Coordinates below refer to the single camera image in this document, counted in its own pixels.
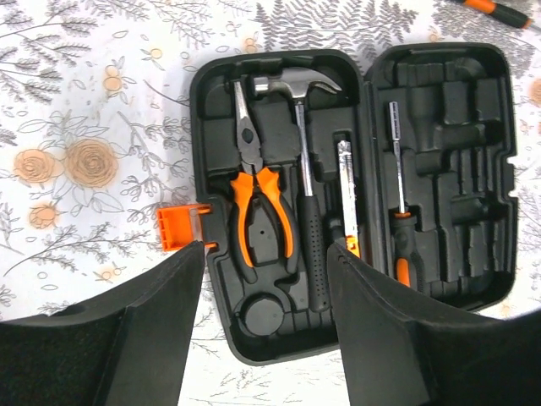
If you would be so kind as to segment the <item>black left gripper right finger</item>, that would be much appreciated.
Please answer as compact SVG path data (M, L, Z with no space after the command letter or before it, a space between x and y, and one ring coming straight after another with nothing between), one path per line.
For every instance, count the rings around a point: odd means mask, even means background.
M327 263L350 404L539 404L538 312L499 320L457 309L340 244Z

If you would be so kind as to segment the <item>orange utility knife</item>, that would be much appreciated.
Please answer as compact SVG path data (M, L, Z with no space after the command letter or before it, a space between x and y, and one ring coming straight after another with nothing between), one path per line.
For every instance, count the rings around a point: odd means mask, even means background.
M337 143L337 158L346 247L351 253L360 258L361 247L358 238L355 183L352 170L352 148L349 141L340 140Z

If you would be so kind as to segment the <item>orange black needle-nose pliers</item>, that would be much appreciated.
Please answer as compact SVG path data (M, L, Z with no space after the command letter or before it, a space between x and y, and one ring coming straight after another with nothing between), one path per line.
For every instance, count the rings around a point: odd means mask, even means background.
M286 271L297 270L300 257L298 221L279 186L280 174L269 169L262 157L259 134L250 116L249 105L241 80L232 82L236 113L236 146L242 170L230 182L234 207L230 222L232 254L244 280L254 284L258 280L249 249L247 219L254 197L265 198L276 213L284 241L283 254Z

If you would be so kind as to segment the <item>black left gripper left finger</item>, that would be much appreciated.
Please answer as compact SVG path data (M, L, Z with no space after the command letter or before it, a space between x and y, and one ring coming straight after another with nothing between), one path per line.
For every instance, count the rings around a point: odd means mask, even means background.
M176 405L205 269L189 244L53 315L1 325L3 405Z

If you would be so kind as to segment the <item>large black orange screwdriver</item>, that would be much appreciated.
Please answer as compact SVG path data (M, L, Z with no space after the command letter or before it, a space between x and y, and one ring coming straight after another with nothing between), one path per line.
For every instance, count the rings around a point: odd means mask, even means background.
M424 264L418 253L415 237L417 218L409 211L405 200L402 152L401 152L401 125L399 106L397 101L388 104L391 127L391 143L393 155L396 159L396 178L398 191L398 206L391 220L395 246L396 279L409 288L418 292L424 290Z

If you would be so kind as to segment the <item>dark green tool case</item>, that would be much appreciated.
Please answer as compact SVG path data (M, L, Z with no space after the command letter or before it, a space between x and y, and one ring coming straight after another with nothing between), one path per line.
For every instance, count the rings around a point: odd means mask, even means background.
M389 102L398 102L405 200L417 218L423 293L466 311L501 301L516 269L517 202L510 192L516 152L510 66L495 46L475 42L413 44L379 55L366 73L331 49L219 58L203 66L190 90L197 201L157 212L165 250L191 239L197 222L227 343L248 365L270 365L335 349L331 307L309 308L300 233L297 270L286 271L276 213L254 197L247 219L258 280L247 283L232 254L230 182L242 170L236 146L232 82L241 80L265 165L280 174L282 195L298 221L303 193L300 139L292 100L254 93L253 77L285 68L320 71L342 90L312 88L305 124L314 194L325 248L344 243L337 143L352 148L361 257L396 279L391 220L398 206Z

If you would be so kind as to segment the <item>steel claw hammer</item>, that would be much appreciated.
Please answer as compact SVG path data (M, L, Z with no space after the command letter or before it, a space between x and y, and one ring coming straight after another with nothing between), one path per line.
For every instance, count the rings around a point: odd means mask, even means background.
M309 308L316 313L331 306L327 273L326 248L321 220L320 205L314 194L312 168L309 158L308 137L305 124L305 101L314 87L336 94L342 88L330 77L307 68L285 68L278 75L253 77L254 93L266 95L281 92L292 100L295 121L300 139L300 171L303 193L298 199L299 230L303 239L303 256L306 266Z

